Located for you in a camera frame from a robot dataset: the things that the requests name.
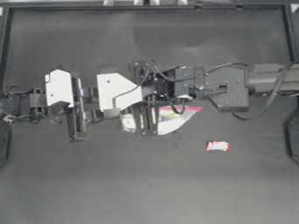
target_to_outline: gray background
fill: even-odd
[[[282,15],[268,12],[17,12],[6,86],[29,89],[65,65],[94,85],[99,66],[155,57],[162,67],[232,61],[286,63]],[[264,105],[253,100],[253,111]],[[241,122],[206,102],[177,133],[137,138],[119,122],[89,127],[70,143],[66,125],[14,126],[0,172],[2,224],[292,223],[299,170],[286,155],[284,122],[296,99]],[[208,140],[233,144],[209,153]]]

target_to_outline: robotic arm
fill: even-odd
[[[3,127],[9,123],[39,123],[43,118],[62,123],[62,116],[67,116],[70,140],[81,141],[87,138],[89,125],[131,113],[137,134],[157,136],[162,106],[172,106],[174,113],[184,114],[186,104],[210,100],[220,112],[230,112],[246,121],[264,115],[278,95],[299,95],[296,63],[228,63],[209,69],[178,66],[162,71],[150,60],[134,62],[130,71],[135,83],[119,73],[106,72],[98,75],[98,87],[85,88],[81,78],[58,69],[45,77],[46,88],[35,87],[27,92],[11,88],[0,97]],[[266,106],[254,117],[244,117],[240,112],[249,111],[252,95],[268,96]]]

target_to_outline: black cable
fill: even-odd
[[[196,77],[182,78],[182,79],[177,79],[177,80],[170,79],[170,78],[165,75],[165,73],[162,72],[162,70],[159,69],[159,67],[158,67],[158,65],[155,64],[155,61],[154,61],[154,60],[153,60],[153,65],[154,65],[154,68],[155,68],[157,72],[158,72],[158,73],[163,76],[163,78],[165,78],[168,81],[170,81],[170,82],[188,81],[188,80],[193,80],[193,79],[196,79]]]
[[[220,70],[221,68],[224,67],[232,67],[232,66],[244,66],[244,67],[250,67],[249,64],[244,63],[244,62],[232,62],[232,63],[226,63],[226,64],[222,64],[222,65],[218,65],[213,68],[210,68],[209,70],[205,71],[205,74],[209,74],[217,70]]]
[[[242,115],[238,115],[237,113],[233,113],[233,115],[241,120],[241,121],[250,121],[250,120],[254,120],[257,118],[260,118],[268,111],[268,109],[270,108],[276,98],[277,98],[277,93],[280,91],[280,88],[284,84],[284,81],[286,79],[286,76],[288,76],[288,73],[289,73],[289,70],[292,68],[292,66],[294,65],[296,63],[292,62],[289,64],[286,64],[284,66],[284,68],[281,69],[281,72],[280,72],[280,75],[277,77],[277,80],[276,80],[276,86],[274,86],[274,90],[268,98],[268,101],[266,101],[266,105],[265,107],[261,109],[260,113],[256,114],[253,117],[244,117]]]
[[[141,88],[142,85],[145,84],[146,79],[147,79],[147,77],[149,77],[149,75],[150,75],[150,71],[151,71],[151,63],[153,63],[153,62],[150,62],[150,64],[149,64],[147,72],[146,72],[145,78],[143,78],[143,80],[141,81],[141,83],[139,83],[131,90],[129,90],[127,92],[125,92],[123,94],[119,94],[118,96],[115,96],[115,97],[113,98],[114,108],[118,107],[118,105],[117,105],[117,99],[118,99],[118,97],[122,96],[122,95],[127,95],[127,94],[130,94],[130,93],[134,92],[138,88]]]
[[[177,109],[177,107],[174,106],[174,103],[172,103],[172,107],[173,107],[173,112],[177,114],[177,115],[182,115],[185,113],[185,110],[186,110],[186,105],[185,105],[186,101],[182,101],[182,111],[180,111]]]

